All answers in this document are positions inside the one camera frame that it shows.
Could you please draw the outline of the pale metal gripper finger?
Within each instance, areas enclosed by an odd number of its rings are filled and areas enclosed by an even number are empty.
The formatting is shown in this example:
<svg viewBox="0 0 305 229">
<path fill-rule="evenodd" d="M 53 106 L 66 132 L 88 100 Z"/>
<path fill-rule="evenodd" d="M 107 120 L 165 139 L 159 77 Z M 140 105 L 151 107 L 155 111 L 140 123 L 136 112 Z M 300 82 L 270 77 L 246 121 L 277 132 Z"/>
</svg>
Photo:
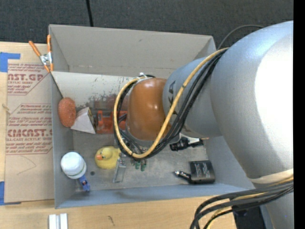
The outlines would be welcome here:
<svg viewBox="0 0 305 229">
<path fill-rule="evenodd" d="M 114 172 L 114 177 L 112 180 L 113 183 L 121 183 L 122 182 L 122 162 L 121 159 L 119 158 L 117 160 L 115 172 Z"/>
<path fill-rule="evenodd" d="M 123 182 L 125 170 L 126 170 L 125 160 L 120 159 L 118 166 L 118 182 Z"/>
</svg>

